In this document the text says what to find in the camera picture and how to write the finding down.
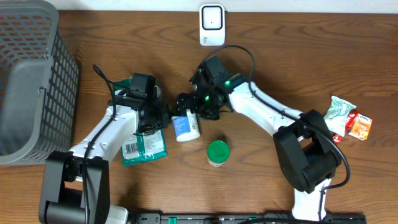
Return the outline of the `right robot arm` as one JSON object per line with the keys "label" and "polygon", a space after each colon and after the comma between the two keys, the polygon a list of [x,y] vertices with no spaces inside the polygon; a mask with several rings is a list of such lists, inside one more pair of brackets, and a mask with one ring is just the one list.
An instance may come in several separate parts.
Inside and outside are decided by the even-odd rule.
{"label": "right robot arm", "polygon": [[251,119],[272,136],[281,171],[295,191],[294,218],[324,221],[325,194],[334,188],[331,180],[346,159],[333,143],[323,116],[279,103],[241,73],[217,78],[194,75],[190,82],[194,91],[178,95],[172,114],[218,120],[226,106]]}

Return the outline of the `orange white small packet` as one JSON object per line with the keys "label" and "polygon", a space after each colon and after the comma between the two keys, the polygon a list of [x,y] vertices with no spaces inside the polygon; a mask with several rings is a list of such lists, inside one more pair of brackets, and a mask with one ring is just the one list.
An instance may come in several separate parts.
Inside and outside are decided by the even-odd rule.
{"label": "orange white small packet", "polygon": [[362,114],[358,114],[351,129],[348,131],[348,134],[362,141],[367,140],[372,121],[373,120],[371,118],[368,118]]}

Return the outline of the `red Nescafe stick sachet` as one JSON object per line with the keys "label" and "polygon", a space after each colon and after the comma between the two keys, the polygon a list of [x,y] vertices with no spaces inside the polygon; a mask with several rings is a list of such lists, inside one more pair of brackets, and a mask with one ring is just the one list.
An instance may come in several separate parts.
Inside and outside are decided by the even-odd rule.
{"label": "red Nescafe stick sachet", "polygon": [[333,142],[336,145],[341,142],[341,140],[345,137],[345,135],[348,133],[348,131],[352,128],[354,121],[355,121],[356,117],[358,116],[358,114],[359,114],[359,111],[357,109],[353,109],[349,112],[348,116],[345,119],[344,135],[341,136],[336,133],[333,135]]}

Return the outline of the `white plastic bottle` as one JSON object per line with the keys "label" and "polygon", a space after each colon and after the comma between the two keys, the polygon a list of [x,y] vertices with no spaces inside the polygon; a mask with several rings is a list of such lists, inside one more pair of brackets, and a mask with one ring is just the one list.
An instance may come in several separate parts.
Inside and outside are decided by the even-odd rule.
{"label": "white plastic bottle", "polygon": [[187,110],[185,116],[173,116],[172,124],[177,142],[187,142],[200,137],[197,116]]}

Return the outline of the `green white instruction package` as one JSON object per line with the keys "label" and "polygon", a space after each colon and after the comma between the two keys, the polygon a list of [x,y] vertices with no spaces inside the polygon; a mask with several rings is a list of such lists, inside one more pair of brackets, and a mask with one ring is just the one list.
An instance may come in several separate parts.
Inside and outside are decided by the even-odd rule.
{"label": "green white instruction package", "polygon": [[[139,125],[139,108],[144,104],[154,105],[157,103],[164,103],[162,101],[162,90],[157,85],[157,81],[155,79],[155,90],[157,95],[155,100],[147,101],[132,98],[127,95],[131,86],[131,81],[132,77],[113,83],[114,93],[117,105],[130,107],[132,110],[137,112]],[[132,166],[155,161],[167,155],[164,135],[162,132],[163,129],[154,133],[139,133],[138,125],[134,133],[121,146],[124,166]]]}

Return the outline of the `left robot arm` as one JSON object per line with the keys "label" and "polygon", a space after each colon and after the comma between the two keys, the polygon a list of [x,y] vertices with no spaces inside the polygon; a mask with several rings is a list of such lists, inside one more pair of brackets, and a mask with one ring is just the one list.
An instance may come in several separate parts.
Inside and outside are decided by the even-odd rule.
{"label": "left robot arm", "polygon": [[109,165],[133,134],[152,134],[170,124],[167,104],[117,96],[97,126],[67,152],[45,162],[41,223],[129,223],[129,210],[110,202]]}

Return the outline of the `green lid small jar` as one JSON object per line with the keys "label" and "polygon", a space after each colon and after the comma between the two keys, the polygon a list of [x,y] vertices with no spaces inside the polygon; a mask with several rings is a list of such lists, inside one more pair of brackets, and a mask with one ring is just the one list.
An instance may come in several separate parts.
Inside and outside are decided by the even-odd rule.
{"label": "green lid small jar", "polygon": [[224,141],[215,140],[208,146],[206,159],[211,166],[220,167],[228,160],[229,155],[229,146]]}

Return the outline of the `teal wet wipes pack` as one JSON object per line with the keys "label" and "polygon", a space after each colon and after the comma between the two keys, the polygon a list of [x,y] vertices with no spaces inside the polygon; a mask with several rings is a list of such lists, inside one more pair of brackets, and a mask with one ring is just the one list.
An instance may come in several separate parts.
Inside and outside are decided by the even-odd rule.
{"label": "teal wet wipes pack", "polygon": [[356,105],[337,96],[331,97],[331,105],[324,115],[328,129],[342,137],[345,136],[346,118]]}

